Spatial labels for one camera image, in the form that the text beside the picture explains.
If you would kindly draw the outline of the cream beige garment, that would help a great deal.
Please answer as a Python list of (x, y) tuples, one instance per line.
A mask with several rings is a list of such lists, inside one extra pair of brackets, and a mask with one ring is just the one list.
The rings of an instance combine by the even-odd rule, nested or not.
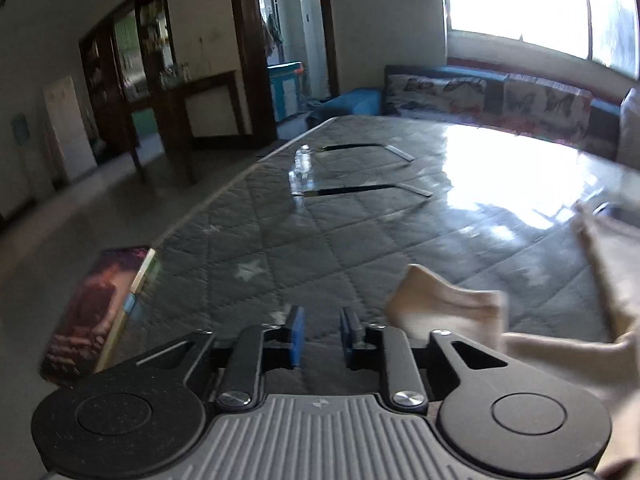
[(500, 290), (454, 286), (411, 263), (385, 316), (414, 339), (453, 330), (582, 386), (613, 419), (612, 439), (598, 475), (639, 475), (639, 217), (615, 204), (576, 206), (577, 243), (586, 262), (560, 285), (559, 270), (534, 274), (551, 285), (539, 307), (511, 314)]

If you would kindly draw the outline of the grey quilted star table cover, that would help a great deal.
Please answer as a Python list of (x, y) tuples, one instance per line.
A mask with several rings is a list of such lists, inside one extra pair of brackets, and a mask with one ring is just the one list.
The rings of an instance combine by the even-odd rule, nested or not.
[[(296, 200), (296, 150), (339, 143), (393, 144), (413, 155), (390, 174), (433, 193), (399, 190)], [(340, 315), (392, 325), (385, 309), (411, 263), (454, 286), (500, 290), (511, 314), (553, 294), (586, 259), (576, 206), (639, 207), (637, 171), (565, 145), (492, 129), (382, 116), (333, 118), (244, 171), (157, 246), (153, 269), (115, 349), (116, 362), (209, 330), (234, 339), (247, 326), (305, 312), (302, 364), (274, 370), (269, 393), (367, 393), (371, 372), (343, 359)]]

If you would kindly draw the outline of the eyeglasses on table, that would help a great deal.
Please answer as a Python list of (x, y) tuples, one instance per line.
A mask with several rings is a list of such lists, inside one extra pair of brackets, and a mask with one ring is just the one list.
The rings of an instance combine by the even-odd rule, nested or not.
[(429, 200), (433, 193), (394, 178), (390, 172), (410, 169), (413, 155), (385, 143), (339, 143), (312, 148), (303, 144), (288, 172), (296, 200), (373, 191), (399, 190)]

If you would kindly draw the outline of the grey pillow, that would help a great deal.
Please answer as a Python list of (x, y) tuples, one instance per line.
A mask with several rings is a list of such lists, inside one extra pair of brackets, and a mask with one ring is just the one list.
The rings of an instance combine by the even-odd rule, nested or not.
[(616, 162), (640, 170), (640, 92), (631, 88), (620, 106)]

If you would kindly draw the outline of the right butterfly cushion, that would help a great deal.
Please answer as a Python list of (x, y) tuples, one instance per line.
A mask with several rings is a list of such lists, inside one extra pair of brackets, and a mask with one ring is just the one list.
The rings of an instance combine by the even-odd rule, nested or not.
[(509, 74), (503, 83), (501, 125), (513, 132), (580, 146), (589, 125), (592, 94), (544, 78)]

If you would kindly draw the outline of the butterfly cushion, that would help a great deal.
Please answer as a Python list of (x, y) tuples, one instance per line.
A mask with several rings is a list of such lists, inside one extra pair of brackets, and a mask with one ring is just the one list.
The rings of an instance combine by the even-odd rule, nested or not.
[(484, 114), (486, 90), (484, 78), (393, 74), (386, 79), (383, 112), (416, 119), (475, 122)]
[(544, 78), (509, 74), (503, 83), (501, 125), (513, 132), (580, 146), (589, 125), (592, 94)]

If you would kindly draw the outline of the blue sofa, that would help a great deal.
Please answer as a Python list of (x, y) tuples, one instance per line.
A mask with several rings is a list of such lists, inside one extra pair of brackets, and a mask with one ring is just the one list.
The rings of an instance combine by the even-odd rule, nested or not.
[(345, 115), (393, 116), (494, 128), (568, 145), (627, 166), (639, 163), (639, 128), (618, 105), (559, 81), (463, 66), (389, 65), (380, 88), (359, 88), (321, 104), (314, 128)]

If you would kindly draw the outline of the white refrigerator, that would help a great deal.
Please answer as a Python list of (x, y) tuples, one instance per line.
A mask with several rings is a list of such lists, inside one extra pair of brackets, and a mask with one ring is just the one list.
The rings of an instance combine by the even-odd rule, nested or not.
[(77, 99), (73, 78), (65, 76), (43, 90), (54, 143), (64, 177), (74, 182), (96, 169), (96, 159)]

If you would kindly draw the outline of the left butterfly cushion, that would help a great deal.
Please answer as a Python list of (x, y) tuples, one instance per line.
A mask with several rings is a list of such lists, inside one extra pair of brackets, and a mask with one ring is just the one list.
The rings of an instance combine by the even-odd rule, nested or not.
[(484, 78), (393, 74), (386, 79), (383, 112), (416, 119), (475, 122), (484, 114), (486, 90)]

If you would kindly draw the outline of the dark wooden cabinet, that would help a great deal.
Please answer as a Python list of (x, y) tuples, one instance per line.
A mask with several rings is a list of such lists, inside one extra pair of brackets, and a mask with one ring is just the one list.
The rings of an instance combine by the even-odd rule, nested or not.
[(79, 51), (96, 123), (89, 143), (100, 165), (127, 153), (139, 178), (146, 179), (134, 120), (143, 115), (169, 161), (194, 183), (188, 101), (212, 91), (227, 92), (236, 133), (246, 133), (235, 72), (192, 79), (189, 67), (178, 63), (168, 0), (125, 0), (79, 41)]

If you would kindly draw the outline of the blue white cabinet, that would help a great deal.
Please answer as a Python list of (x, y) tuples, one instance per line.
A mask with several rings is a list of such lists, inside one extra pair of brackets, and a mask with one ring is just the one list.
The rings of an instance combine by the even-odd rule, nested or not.
[(303, 73), (304, 66), (299, 61), (268, 66), (276, 122), (284, 122), (300, 112), (300, 103), (303, 102), (300, 76)]

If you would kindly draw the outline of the window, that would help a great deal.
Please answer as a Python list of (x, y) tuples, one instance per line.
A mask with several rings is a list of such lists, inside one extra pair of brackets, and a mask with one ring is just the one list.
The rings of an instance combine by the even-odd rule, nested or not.
[(447, 0), (456, 32), (518, 40), (639, 76), (639, 0)]

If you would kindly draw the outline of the dark wooden door frame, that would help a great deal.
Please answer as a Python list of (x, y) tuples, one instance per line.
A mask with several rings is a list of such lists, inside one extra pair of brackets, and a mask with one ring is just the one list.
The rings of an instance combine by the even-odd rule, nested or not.
[(231, 0), (231, 3), (250, 114), (250, 140), (262, 148), (277, 140), (280, 124), (274, 117), (269, 65), (303, 63), (304, 73), (300, 76), (303, 102), (297, 115), (340, 93), (332, 4), (331, 0)]

